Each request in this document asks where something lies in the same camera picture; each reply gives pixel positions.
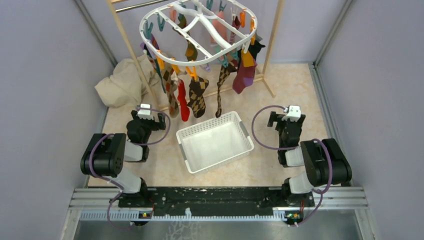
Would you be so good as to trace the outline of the red sock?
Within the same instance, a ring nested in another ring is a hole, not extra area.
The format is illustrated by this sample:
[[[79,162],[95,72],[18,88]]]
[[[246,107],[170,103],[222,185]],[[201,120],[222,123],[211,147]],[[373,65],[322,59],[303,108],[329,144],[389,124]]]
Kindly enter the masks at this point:
[[[186,100],[186,88],[184,82],[179,79],[178,80],[178,102],[180,104],[180,114],[183,122],[187,122],[190,117],[190,109],[188,107],[188,103]]]

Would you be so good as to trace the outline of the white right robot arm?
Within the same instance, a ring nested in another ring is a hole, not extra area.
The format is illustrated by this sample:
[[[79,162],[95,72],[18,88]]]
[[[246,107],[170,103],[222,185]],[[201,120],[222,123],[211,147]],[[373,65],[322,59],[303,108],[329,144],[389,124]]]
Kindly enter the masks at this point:
[[[278,162],[285,168],[305,167],[305,172],[287,178],[282,185],[281,199],[287,206],[295,206],[313,189],[344,184],[351,181],[353,173],[346,156],[334,138],[300,141],[306,116],[293,120],[286,114],[270,113],[267,123],[276,123],[278,132]]]

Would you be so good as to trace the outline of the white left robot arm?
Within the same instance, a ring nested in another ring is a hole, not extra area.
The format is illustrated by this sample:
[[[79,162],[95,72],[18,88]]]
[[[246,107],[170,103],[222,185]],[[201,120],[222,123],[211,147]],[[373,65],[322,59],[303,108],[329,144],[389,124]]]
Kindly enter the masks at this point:
[[[128,163],[144,163],[150,154],[150,146],[159,143],[150,141],[152,132],[170,130],[171,118],[168,114],[142,107],[132,110],[132,120],[126,124],[126,133],[95,133],[80,161],[84,175],[105,180],[119,189],[118,198],[130,198],[138,207],[149,203],[150,193],[141,177],[124,166]]]

